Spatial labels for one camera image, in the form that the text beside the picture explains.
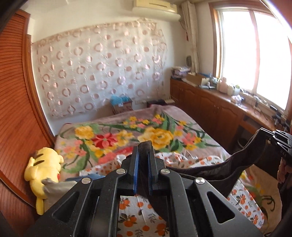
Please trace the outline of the person's right hand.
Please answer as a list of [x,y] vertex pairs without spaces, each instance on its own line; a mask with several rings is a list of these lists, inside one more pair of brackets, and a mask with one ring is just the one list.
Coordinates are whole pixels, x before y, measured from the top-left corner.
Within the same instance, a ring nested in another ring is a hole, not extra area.
[[277,172],[277,181],[279,183],[285,182],[288,173],[292,173],[292,167],[287,165],[286,161],[282,158]]

